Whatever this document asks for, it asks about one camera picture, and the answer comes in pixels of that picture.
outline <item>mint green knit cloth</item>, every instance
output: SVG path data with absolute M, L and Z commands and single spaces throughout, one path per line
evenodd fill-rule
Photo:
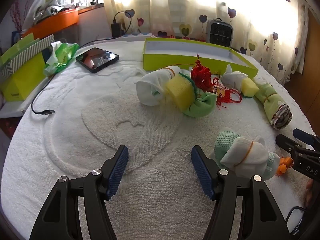
M 221 164 L 220 161 L 230 149 L 233 141 L 240 137 L 239 134 L 232 131 L 221 131 L 219 132 L 216 142 L 214 144 L 214 156 L 216 159 L 216 163 L 218 164 L 220 169 L 225 169 L 226 166 Z
M 233 141 L 237 137 L 240 137 L 240 135 L 232 131 L 219 132 L 214 144 L 214 156 L 215 156 L 215 161 L 220 169 L 227 168 L 225 165 L 221 164 L 220 161 L 224 157 L 224 155 L 227 153 L 227 151 L 230 149 L 231 145 L 233 144 Z M 269 152 L 267 166 L 262 176 L 263 180 L 270 179 L 274 175 L 275 171 L 272 169 L 274 160 L 275 160 L 274 153 Z

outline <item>plastic bag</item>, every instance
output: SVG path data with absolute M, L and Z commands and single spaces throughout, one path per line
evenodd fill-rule
M 53 52 L 47 60 L 46 68 L 43 71 L 47 77 L 64 70 L 79 48 L 77 43 L 70 44 L 62 43 L 61 41 L 51 43 L 51 46 L 53 47 Z

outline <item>rubber band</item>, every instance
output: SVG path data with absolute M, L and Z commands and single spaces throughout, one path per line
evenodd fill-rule
M 269 96 L 263 101 L 263 105 L 264 105 L 264 102 L 267 101 L 267 100 L 269 99 L 269 97 L 271 97 L 271 96 L 273 96 L 273 95 L 276 95 L 276 93 L 269 95 Z
M 173 76 L 175 76 L 175 75 L 176 75 L 176 74 L 175 74 L 175 72 L 174 72 L 171 68 L 164 67 L 164 69 L 169 69 L 169 70 L 172 72 Z
M 245 159 L 247 158 L 247 156 L 249 155 L 249 152 L 250 152 L 250 150 L 251 150 L 251 148 L 252 148 L 252 145 L 253 145 L 253 141 L 251 142 L 250 147 L 249 147 L 247 153 L 245 154 L 244 158 L 243 158 L 238 164 L 233 165 L 233 167 L 236 167 L 236 166 L 238 166 L 238 165 L 240 165 L 241 163 L 244 162 L 244 160 L 245 160 Z

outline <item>orange shelf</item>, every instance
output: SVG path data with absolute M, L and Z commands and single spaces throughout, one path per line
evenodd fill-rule
M 66 10 L 50 16 L 42 22 L 34 25 L 28 29 L 27 32 L 22 35 L 22 37 L 27 36 L 29 33 L 33 33 L 35 39 L 42 39 L 73 24 L 76 24 L 78 20 L 79 15 L 76 9 Z

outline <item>black tablet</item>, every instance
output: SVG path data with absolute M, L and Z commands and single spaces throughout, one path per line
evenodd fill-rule
M 119 60 L 119 55 L 103 49 L 92 48 L 76 57 L 76 60 L 91 73 L 97 73 Z

